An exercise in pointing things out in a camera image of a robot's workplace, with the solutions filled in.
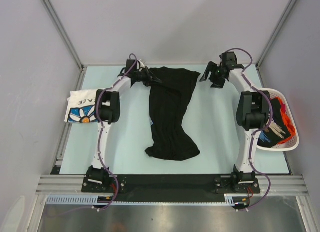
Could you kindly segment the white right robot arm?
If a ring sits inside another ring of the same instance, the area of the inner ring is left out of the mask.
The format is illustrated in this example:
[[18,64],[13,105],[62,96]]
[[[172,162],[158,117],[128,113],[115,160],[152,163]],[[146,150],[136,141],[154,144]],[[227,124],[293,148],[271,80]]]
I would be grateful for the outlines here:
[[255,155],[261,132],[271,125],[273,108],[270,92],[257,87],[245,74],[253,63],[249,52],[232,48],[219,58],[219,64],[212,61],[208,63],[199,81],[209,80],[215,89],[222,89],[229,82],[239,93],[235,120],[239,126],[240,148],[229,185],[235,192],[242,193],[255,183],[256,175],[261,174],[255,168]]

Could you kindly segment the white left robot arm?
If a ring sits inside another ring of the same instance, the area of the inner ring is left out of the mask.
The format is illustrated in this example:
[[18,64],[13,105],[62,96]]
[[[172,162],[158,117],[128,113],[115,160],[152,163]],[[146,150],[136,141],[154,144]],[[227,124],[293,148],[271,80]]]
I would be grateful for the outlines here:
[[110,185],[116,182],[115,176],[107,166],[106,153],[112,126],[120,119],[121,95],[139,82],[149,86],[152,82],[161,83],[162,81],[150,71],[142,60],[129,58],[113,85],[96,92],[94,109],[97,118],[98,138],[96,151],[86,172],[86,178],[87,183],[93,184],[100,192],[107,191]]

